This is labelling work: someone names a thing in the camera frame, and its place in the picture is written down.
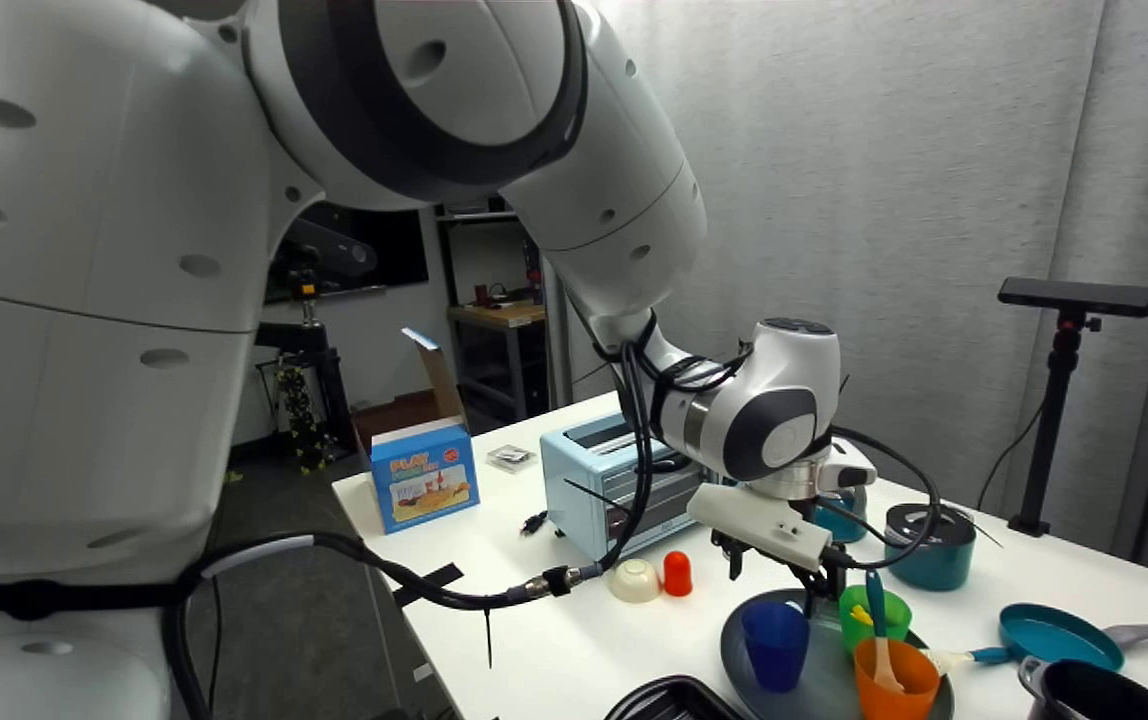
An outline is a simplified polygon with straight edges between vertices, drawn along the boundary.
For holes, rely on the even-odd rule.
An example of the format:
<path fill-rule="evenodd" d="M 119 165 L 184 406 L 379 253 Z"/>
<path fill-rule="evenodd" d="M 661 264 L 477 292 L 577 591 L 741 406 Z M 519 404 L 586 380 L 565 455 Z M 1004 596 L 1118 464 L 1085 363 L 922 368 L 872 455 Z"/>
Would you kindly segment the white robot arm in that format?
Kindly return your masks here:
<path fill-rule="evenodd" d="M 173 720 L 184 612 L 267 264 L 318 206 L 502 197 L 622 374 L 638 438 L 704 466 L 729 546 L 829 570 L 804 519 L 840 345 L 768 319 L 734 361 L 655 319 L 706 225 L 586 0 L 0 0 L 0 720 Z"/>

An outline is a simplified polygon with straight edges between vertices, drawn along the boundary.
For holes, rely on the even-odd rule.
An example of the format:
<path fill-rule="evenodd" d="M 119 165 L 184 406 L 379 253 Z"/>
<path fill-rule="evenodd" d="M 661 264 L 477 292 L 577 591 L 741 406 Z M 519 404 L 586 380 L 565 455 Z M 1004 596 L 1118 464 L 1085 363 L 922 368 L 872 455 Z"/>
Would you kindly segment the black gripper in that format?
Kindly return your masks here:
<path fill-rule="evenodd" d="M 819 451 L 798 459 L 794 496 L 840 496 L 849 489 L 869 489 L 876 481 L 876 464 L 843 435 L 830 435 Z M 823 605 L 836 600 L 836 580 L 829 568 L 798 570 L 794 580 L 804 586 L 804 617 L 816 617 Z"/>

